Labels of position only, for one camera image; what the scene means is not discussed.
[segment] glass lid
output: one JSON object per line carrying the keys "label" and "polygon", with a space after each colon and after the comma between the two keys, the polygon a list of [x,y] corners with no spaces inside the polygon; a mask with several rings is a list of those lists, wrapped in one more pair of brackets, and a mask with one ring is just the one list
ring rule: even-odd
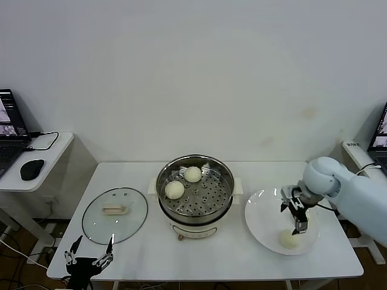
{"label": "glass lid", "polygon": [[82,218],[86,237],[101,245],[119,243],[133,236],[148,213],[145,197],[136,189],[114,188],[102,193],[87,207]]}

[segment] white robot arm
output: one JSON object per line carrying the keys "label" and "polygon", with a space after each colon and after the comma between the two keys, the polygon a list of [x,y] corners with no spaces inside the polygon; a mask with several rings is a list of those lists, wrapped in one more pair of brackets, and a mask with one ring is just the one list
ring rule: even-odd
{"label": "white robot arm", "polygon": [[336,160],[312,160],[298,185],[285,186],[281,193],[281,211],[289,207],[296,219],[293,234],[307,230],[305,211],[326,198],[350,222],[387,246],[387,187],[353,174]]}

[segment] white plate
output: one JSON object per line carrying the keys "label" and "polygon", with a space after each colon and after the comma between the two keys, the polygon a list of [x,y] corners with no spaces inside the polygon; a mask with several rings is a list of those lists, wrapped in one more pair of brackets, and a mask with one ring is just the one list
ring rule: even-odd
{"label": "white plate", "polygon": [[312,249],[317,242],[320,231],[313,209],[308,211],[308,230],[299,235],[300,245],[288,249],[279,243],[279,233],[283,230],[294,230],[294,219],[289,209],[280,212],[282,203],[280,190],[260,190],[249,198],[244,215],[247,226],[254,237],[270,250],[284,255],[300,255]]}

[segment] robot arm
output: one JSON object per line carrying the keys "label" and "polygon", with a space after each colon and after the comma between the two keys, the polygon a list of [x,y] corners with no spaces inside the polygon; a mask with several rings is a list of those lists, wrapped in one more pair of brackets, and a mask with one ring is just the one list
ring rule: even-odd
{"label": "robot arm", "polygon": [[70,274],[67,289],[86,290],[92,276],[100,274],[113,261],[113,237],[110,238],[105,254],[99,258],[76,257],[82,236],[65,251],[66,270]]}
{"label": "robot arm", "polygon": [[357,176],[329,157],[312,160],[298,185],[281,190],[281,211],[286,208],[296,220],[293,234],[307,230],[304,214],[326,198],[364,233],[387,245],[387,187]]}

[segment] table leg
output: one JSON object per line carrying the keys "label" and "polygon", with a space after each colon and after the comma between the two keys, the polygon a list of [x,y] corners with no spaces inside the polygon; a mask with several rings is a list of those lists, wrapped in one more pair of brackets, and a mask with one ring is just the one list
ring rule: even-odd
{"label": "table leg", "polygon": [[1,209],[4,210],[10,217],[18,222],[27,231],[43,241],[47,245],[54,243],[54,238],[47,233],[40,225],[38,225],[25,210],[11,198],[7,202],[3,202]]}
{"label": "table leg", "polygon": [[374,240],[370,236],[367,236],[366,234],[363,234],[363,233],[361,234],[362,235],[360,237],[349,239],[352,247],[367,248],[377,265],[385,265],[386,260],[383,258],[383,255],[379,251],[379,248],[375,244]]}
{"label": "table leg", "polygon": [[300,290],[317,290],[329,282],[333,281],[333,279],[326,280],[309,280],[306,283],[301,285]]}
{"label": "table leg", "polygon": [[[48,233],[52,233],[53,230],[55,229],[55,226],[56,226],[55,223],[49,223],[45,227],[45,230]],[[43,240],[38,240],[36,242],[36,245],[34,246],[33,250],[31,251],[31,255],[33,255],[33,256],[31,256],[30,259],[34,260],[35,262],[37,262],[39,260],[40,256],[41,256],[41,255],[37,255],[37,254],[43,253],[43,249],[44,248],[47,248],[47,247],[58,247],[60,242],[61,242],[61,240],[62,240],[61,237],[57,237],[55,239],[55,244],[54,245],[52,243],[51,244],[46,244]],[[33,262],[31,260],[27,260],[27,264],[33,264]]]}
{"label": "table leg", "polygon": [[293,290],[293,287],[291,286],[291,281],[290,280],[285,280],[286,283],[286,289],[287,290]]}
{"label": "table leg", "polygon": [[1,234],[0,240],[4,241],[5,238],[10,234],[11,230],[12,230],[11,227],[7,227],[7,228],[5,229],[5,231],[3,231],[3,233]]}
{"label": "table leg", "polygon": [[3,210],[0,209],[0,222],[2,222],[7,227],[11,227],[13,231],[18,231],[20,229],[20,225],[10,218]]}
{"label": "table leg", "polygon": [[112,290],[118,290],[120,282],[114,281]]}

